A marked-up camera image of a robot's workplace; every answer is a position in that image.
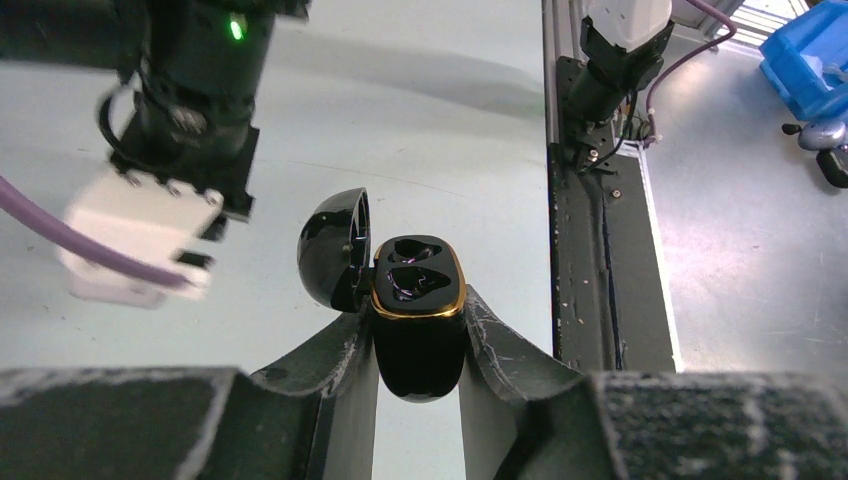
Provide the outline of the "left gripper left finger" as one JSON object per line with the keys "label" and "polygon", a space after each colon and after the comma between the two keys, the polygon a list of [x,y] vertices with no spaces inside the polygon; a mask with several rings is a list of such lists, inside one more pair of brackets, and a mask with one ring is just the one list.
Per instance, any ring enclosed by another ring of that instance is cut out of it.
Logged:
{"label": "left gripper left finger", "polygon": [[27,368],[1,374],[5,479],[308,479],[359,466],[333,423],[372,435],[373,309],[345,313],[275,362]]}

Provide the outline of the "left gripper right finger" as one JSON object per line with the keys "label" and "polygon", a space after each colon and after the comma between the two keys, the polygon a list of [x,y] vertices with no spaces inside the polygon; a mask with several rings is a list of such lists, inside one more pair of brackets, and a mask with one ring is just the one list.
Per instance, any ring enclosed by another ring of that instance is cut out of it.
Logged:
{"label": "left gripper right finger", "polygon": [[475,291],[459,383],[470,479],[843,479],[847,397],[797,373],[579,373]]}

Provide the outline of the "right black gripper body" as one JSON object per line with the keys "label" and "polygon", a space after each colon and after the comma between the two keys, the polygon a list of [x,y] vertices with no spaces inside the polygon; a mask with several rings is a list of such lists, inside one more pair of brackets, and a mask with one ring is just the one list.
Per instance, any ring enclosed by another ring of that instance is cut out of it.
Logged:
{"label": "right black gripper body", "polygon": [[247,192],[247,188],[259,133],[258,129],[250,127],[244,145],[237,154],[230,157],[185,150],[174,162],[164,165],[148,163],[139,167],[113,151],[109,161],[121,172],[136,169],[166,180],[178,180],[192,185],[200,193],[216,190],[223,195],[222,215],[248,222],[254,197]]}

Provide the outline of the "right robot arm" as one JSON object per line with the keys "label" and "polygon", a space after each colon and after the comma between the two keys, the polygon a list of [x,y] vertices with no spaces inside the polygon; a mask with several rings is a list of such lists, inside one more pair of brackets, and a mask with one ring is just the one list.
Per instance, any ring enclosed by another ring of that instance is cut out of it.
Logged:
{"label": "right robot arm", "polygon": [[[278,18],[304,20],[305,1],[5,1],[1,57],[138,78],[124,133],[111,102],[97,123],[120,173],[179,180],[223,196],[228,218],[249,218],[246,186],[259,132],[251,124]],[[584,153],[592,131],[658,74],[674,24],[668,1],[595,1],[580,25],[585,69],[556,85],[557,141]]]}

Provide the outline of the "black earbud charging case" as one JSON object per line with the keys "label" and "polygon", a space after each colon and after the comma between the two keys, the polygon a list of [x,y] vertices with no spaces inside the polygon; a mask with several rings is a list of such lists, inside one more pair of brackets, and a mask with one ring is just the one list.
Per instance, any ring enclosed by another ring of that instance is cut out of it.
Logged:
{"label": "black earbud charging case", "polygon": [[297,266],[317,303],[365,316],[392,394],[424,403],[456,387],[467,346],[467,285],[445,240],[404,235],[374,247],[368,195],[355,188],[315,208],[299,236]]}

